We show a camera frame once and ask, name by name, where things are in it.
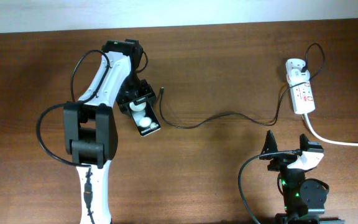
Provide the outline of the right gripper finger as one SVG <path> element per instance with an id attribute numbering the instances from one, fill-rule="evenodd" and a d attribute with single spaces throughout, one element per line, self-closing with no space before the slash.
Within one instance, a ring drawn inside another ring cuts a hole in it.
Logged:
<path id="1" fill-rule="evenodd" d="M 310 141 L 305 134 L 300 135 L 300 150 L 306 152 L 323 153 L 323 147 L 318 142 Z"/>
<path id="2" fill-rule="evenodd" d="M 273 135 L 273 132 L 271 130 L 267 131 L 264 146 L 261 150 L 261 157 L 259 157 L 260 160 L 271 160 L 273 159 L 273 152 L 278 152 L 277 143 L 275 140 L 275 137 Z"/>

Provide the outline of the black smartphone with white circles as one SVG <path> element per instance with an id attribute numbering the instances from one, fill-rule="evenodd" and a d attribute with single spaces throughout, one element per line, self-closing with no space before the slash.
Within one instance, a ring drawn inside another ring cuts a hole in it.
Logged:
<path id="1" fill-rule="evenodd" d="M 135 104 L 129 103 L 129 112 L 142 137 L 148 136 L 160 130 L 161 125 L 153 111 L 152 105 L 148 102 Z"/>

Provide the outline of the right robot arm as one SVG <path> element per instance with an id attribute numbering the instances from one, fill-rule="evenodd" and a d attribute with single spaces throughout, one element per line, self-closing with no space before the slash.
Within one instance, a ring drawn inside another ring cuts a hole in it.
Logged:
<path id="1" fill-rule="evenodd" d="M 285 213 L 276 214 L 275 223 L 319 223 L 319 216 L 325 212 L 329 185 L 318 179 L 307 179 L 306 173 L 316 168 L 324 157 L 322 145 L 301 134 L 299 149 L 279 151 L 269 130 L 260 154 L 263 160 L 270 161 L 267 170 L 278 172 L 277 185 Z"/>

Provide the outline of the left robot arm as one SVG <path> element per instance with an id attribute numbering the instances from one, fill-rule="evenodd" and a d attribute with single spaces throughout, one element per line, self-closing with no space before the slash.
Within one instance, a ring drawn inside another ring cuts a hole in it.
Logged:
<path id="1" fill-rule="evenodd" d="M 147 55 L 139 41 L 109 40 L 100 52 L 100 67 L 86 92 L 63 107 L 65 147 L 81 184 L 81 223 L 112 223 L 108 174 L 118 147 L 114 105 L 132 118 L 141 136 L 160 129 L 156 94 L 138 77 Z"/>

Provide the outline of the white USB charger plug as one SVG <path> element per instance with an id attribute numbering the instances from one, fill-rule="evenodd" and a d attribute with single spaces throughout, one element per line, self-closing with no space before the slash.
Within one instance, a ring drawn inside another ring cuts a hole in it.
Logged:
<path id="1" fill-rule="evenodd" d="M 307 82 L 310 79 L 309 71 L 301 72 L 299 69 L 289 71 L 288 83 L 290 85 L 297 85 L 299 83 Z"/>

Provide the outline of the white power strip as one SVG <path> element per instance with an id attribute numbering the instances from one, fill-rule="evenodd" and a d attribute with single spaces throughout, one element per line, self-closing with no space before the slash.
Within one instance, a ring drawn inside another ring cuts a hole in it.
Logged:
<path id="1" fill-rule="evenodd" d="M 287 71 L 287 82 L 290 70 L 299 69 L 301 71 L 305 65 L 306 62 L 300 58 L 288 59 L 285 63 Z M 308 114 L 315 110 L 314 98 L 311 90 L 310 81 L 299 83 L 297 85 L 289 84 L 289 87 L 293 110 L 295 114 Z"/>

